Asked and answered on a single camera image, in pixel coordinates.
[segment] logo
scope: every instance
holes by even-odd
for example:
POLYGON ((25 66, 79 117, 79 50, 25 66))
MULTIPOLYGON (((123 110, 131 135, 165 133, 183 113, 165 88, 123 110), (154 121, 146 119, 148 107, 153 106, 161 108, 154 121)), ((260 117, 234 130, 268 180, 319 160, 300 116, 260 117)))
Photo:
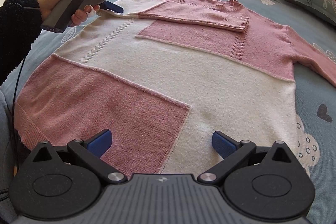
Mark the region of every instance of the logo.
POLYGON ((165 177, 160 177, 159 179, 157 179, 158 181, 164 183, 165 181, 168 180, 168 178, 165 178, 165 177))

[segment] triangular hole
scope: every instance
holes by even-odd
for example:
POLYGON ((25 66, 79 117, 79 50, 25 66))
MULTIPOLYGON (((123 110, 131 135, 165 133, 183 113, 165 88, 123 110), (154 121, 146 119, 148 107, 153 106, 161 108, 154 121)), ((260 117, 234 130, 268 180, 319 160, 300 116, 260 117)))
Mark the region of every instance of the triangular hole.
POLYGON ((275 151, 272 160, 282 161, 282 162, 291 162, 291 160, 289 159, 287 153, 285 152, 285 150, 283 148, 278 148, 275 151))
POLYGON ((35 156, 33 162, 39 162, 39 161, 46 161, 46 160, 52 160, 48 149, 46 147, 43 147, 40 149, 40 151, 37 152, 37 155, 35 156))

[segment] screw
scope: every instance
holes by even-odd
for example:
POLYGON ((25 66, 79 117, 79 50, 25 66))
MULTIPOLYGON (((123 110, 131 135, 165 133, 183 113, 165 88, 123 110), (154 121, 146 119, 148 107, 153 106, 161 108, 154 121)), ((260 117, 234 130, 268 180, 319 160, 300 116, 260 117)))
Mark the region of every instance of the screw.
POLYGON ((213 173, 203 173, 199 176, 199 178, 203 181, 214 181, 216 180, 217 176, 213 173))
POLYGON ((124 174, 119 173, 119 172, 114 172, 114 173, 110 173, 108 176, 109 180, 112 181, 120 181, 124 179, 124 174))

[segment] hand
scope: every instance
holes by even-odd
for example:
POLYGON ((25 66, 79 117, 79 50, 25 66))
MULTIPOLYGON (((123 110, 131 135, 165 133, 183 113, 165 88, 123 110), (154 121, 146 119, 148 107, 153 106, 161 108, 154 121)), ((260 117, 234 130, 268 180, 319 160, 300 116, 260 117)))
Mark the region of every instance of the hand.
MULTIPOLYGON (((42 13, 42 20, 44 21, 49 16, 52 9, 56 6, 56 4, 60 0, 37 0, 37 1, 40 5, 40 11, 42 13)), ((100 9, 99 5, 96 5, 93 8, 94 8, 95 11, 100 9)), ((90 5, 85 6, 84 10, 77 10, 71 16, 71 20, 73 22, 73 24, 71 26, 78 26, 79 24, 81 24, 82 22, 87 20, 88 16, 87 16, 86 12, 89 13, 90 11, 91 11, 91 6, 90 5)))

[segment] mattress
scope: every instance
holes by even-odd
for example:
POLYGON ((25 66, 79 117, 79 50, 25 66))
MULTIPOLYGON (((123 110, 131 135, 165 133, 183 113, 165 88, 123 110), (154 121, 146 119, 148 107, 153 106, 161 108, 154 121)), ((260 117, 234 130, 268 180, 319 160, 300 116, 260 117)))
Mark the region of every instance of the mattress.
MULTIPOLYGON (((302 38, 326 54, 334 62, 336 58, 336 31, 329 23, 315 17, 302 8, 284 0, 237 0, 248 9, 279 24, 292 27, 302 38)), ((42 31, 33 43, 22 69, 18 93, 34 70, 64 42, 78 34, 89 18, 78 27, 68 28, 62 34, 42 31)), ((0 189, 7 188, 11 179, 12 162, 8 145, 11 108, 20 66, 16 68, 0 88, 0 189)), ((324 78, 307 67, 294 65, 296 81, 295 105, 297 132, 305 138, 298 143, 298 155, 316 189, 315 201, 308 214, 312 223, 332 223, 336 219, 336 90, 324 78)), ((9 200, 0 204, 0 215, 11 219, 15 213, 9 200)))

